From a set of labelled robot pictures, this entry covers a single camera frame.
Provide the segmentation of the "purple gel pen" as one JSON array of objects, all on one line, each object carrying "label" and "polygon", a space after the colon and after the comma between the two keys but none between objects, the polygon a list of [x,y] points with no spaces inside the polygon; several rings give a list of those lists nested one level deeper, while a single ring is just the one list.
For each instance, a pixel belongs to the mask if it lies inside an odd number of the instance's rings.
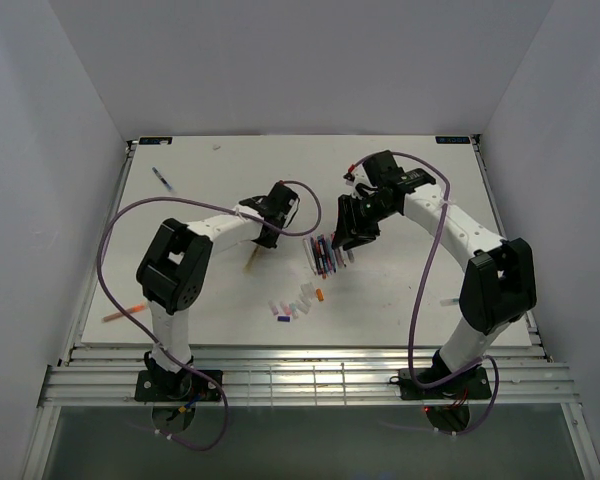
[{"label": "purple gel pen", "polygon": [[316,264],[316,269],[317,269],[317,275],[322,276],[323,272],[322,272],[322,266],[321,266],[321,259],[320,259],[320,254],[319,251],[316,247],[316,243],[313,237],[309,237],[309,244],[314,256],[314,260],[315,260],[315,264]]}]

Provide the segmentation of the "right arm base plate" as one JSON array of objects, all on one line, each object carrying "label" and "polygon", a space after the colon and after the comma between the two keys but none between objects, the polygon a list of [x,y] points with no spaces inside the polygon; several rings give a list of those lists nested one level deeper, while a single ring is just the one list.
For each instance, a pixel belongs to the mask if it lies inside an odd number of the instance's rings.
[{"label": "right arm base plate", "polygon": [[397,386],[402,400],[489,400],[492,390],[486,370],[474,368],[441,386],[421,389],[411,380],[407,368],[400,369],[389,379],[389,384]]}]

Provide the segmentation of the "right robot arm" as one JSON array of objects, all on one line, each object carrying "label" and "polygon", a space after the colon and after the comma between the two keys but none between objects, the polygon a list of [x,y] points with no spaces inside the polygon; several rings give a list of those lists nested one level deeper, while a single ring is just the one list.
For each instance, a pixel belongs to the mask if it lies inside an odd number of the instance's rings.
[{"label": "right robot arm", "polygon": [[429,368],[408,369],[417,390],[454,397],[467,386],[493,342],[535,307],[532,248],[522,238],[508,240],[488,230],[453,204],[451,182],[438,168],[420,160],[418,168],[407,171],[397,164],[399,156],[380,151],[347,170],[344,179],[352,190],[338,199],[332,246],[349,251],[369,244],[379,237],[380,222],[394,215],[432,236],[412,308],[409,350],[415,347],[417,319],[438,249],[456,260],[463,272],[459,323]]}]

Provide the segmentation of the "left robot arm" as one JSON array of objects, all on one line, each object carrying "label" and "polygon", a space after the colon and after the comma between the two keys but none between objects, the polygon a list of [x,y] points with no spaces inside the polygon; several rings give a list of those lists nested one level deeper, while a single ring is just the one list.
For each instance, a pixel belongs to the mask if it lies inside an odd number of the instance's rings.
[{"label": "left robot arm", "polygon": [[157,338],[144,362],[151,381],[168,398],[181,399],[192,387],[192,376],[184,368],[193,361],[189,308],[202,292],[212,256],[243,242],[276,247],[298,201],[297,193],[278,182],[267,195],[244,199],[228,212],[189,223],[169,218],[160,225],[136,280]]}]

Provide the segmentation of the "light blue gel pen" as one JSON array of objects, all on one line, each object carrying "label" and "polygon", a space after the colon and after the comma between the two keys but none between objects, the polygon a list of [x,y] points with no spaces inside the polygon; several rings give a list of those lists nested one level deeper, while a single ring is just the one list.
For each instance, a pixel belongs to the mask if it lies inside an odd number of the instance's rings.
[{"label": "light blue gel pen", "polygon": [[321,252],[322,252],[323,259],[324,259],[324,265],[325,265],[325,269],[327,271],[327,275],[331,275],[332,273],[329,270],[329,262],[328,262],[328,259],[326,258],[326,255],[325,255],[324,239],[325,239],[325,236],[321,235],[319,237],[319,242],[320,242],[320,245],[321,245]]}]

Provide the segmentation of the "orange red gel pen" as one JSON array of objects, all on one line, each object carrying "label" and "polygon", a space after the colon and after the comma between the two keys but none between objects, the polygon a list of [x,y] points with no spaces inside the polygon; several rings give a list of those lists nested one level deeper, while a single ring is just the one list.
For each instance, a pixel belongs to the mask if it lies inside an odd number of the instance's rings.
[{"label": "orange red gel pen", "polygon": [[321,252],[320,242],[316,237],[312,238],[312,242],[313,242],[313,250],[314,250],[314,253],[316,256],[317,269],[319,270],[321,277],[323,279],[325,279],[327,277],[327,271],[326,271],[325,265],[324,265],[324,259],[323,259],[322,252]]}]

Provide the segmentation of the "violet pen cap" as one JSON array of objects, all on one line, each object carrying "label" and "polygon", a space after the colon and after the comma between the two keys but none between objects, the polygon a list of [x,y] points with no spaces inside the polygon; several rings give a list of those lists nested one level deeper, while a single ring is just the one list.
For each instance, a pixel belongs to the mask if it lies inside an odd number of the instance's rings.
[{"label": "violet pen cap", "polygon": [[277,316],[279,313],[278,313],[278,309],[276,307],[276,304],[273,301],[271,301],[271,300],[269,300],[267,303],[268,303],[268,306],[269,306],[272,314],[274,316]]}]

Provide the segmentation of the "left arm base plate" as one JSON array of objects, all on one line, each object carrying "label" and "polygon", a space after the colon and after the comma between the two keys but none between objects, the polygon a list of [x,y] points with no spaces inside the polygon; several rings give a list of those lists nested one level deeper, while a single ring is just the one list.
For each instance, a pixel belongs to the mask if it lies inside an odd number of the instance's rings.
[{"label": "left arm base plate", "polygon": [[133,399],[143,403],[178,402],[186,404],[192,400],[198,402],[220,402],[218,388],[208,380],[185,372],[175,385],[156,382],[148,370],[141,370],[137,376]]}]

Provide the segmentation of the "yellow pen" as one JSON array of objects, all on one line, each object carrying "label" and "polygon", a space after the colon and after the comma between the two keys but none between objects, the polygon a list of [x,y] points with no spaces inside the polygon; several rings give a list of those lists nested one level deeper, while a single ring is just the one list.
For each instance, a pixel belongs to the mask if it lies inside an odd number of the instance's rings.
[{"label": "yellow pen", "polygon": [[253,264],[254,264],[254,262],[255,262],[255,260],[256,260],[256,258],[258,256],[258,254],[259,254],[259,251],[260,251],[260,246],[257,245],[254,248],[254,250],[252,251],[251,255],[249,256],[249,259],[247,260],[247,262],[246,262],[246,264],[245,264],[245,266],[243,268],[243,271],[245,273],[249,273],[252,270]]}]

